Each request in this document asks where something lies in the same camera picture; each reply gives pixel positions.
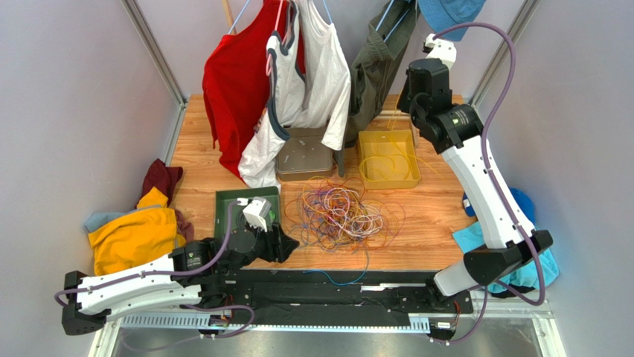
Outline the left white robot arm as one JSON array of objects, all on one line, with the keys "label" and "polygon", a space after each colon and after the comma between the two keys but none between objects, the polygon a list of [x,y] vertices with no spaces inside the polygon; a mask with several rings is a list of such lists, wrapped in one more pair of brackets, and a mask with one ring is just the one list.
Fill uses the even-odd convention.
[{"label": "left white robot arm", "polygon": [[55,299],[66,335],[85,335],[109,321],[148,309],[183,306],[225,309],[233,303],[227,277],[260,259],[283,263],[299,247],[278,222],[268,228],[244,224],[222,238],[188,242],[135,268],[98,277],[72,271]]}]

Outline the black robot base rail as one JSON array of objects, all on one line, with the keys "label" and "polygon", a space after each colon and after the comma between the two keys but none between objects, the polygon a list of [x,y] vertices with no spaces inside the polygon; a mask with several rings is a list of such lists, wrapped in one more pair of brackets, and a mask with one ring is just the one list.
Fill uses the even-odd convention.
[{"label": "black robot base rail", "polygon": [[240,270],[199,312],[184,303],[137,312],[124,327],[417,333],[451,339],[474,312],[469,292],[441,297],[426,271]]}]

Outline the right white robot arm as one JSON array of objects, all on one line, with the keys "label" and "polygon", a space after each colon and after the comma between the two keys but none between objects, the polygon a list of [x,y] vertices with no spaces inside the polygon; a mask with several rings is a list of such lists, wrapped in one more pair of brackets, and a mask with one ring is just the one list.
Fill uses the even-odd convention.
[{"label": "right white robot arm", "polygon": [[537,230],[498,176],[475,109],[452,101],[449,67],[440,59],[418,59],[406,69],[398,102],[412,123],[450,166],[481,225],[484,242],[458,262],[438,271],[427,286],[438,300],[475,286],[485,287],[533,263],[539,287],[545,275],[539,256],[551,247],[547,230]]}]

